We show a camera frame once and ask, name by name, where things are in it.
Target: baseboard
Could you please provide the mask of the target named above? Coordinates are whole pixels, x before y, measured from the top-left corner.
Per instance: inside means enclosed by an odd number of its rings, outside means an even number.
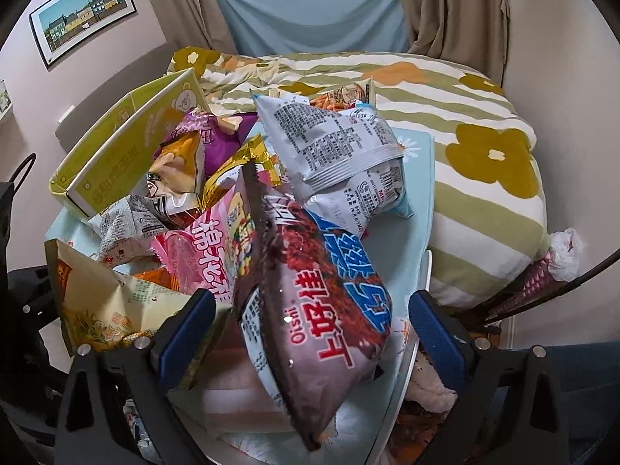
[[[501,321],[500,348],[503,350],[512,350],[515,344],[515,317]]]

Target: daisy print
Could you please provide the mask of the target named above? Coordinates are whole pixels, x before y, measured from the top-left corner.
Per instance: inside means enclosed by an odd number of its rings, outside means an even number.
[[[398,137],[398,146],[401,147],[404,157],[403,162],[407,162],[409,158],[418,157],[417,151],[422,150],[422,147],[416,147],[417,141],[412,141],[411,138]]]

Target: blue gripper pad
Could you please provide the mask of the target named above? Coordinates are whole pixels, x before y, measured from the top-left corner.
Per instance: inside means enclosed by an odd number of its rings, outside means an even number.
[[[163,391],[175,388],[181,381],[187,366],[215,319],[215,310],[213,294],[199,289],[179,314],[174,316],[178,321],[175,323],[176,330],[165,338],[164,348],[157,359],[159,387]]]
[[[469,359],[464,356],[463,349],[469,348],[470,338],[469,335],[463,335],[466,331],[460,323],[449,322],[455,319],[439,306],[427,302],[432,299],[424,290],[413,294],[409,299],[409,321],[433,361],[444,386],[461,395],[469,386]]]

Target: white snack bag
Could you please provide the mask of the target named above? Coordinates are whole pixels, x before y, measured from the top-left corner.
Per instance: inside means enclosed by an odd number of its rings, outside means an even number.
[[[399,198],[394,177],[402,190],[402,169],[396,172],[394,160],[402,149],[372,108],[337,112],[261,95],[254,101],[305,208],[361,236],[370,216]]]
[[[88,224],[101,237],[101,246],[92,258],[107,267],[154,255],[151,241],[168,230],[157,218],[153,200],[135,195],[108,206]]]

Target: purple snack bag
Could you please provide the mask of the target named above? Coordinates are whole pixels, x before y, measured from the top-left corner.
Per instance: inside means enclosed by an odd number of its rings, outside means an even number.
[[[166,141],[182,133],[199,131],[205,148],[205,177],[208,178],[241,148],[256,120],[256,112],[216,117],[204,108],[196,107],[185,114]]]

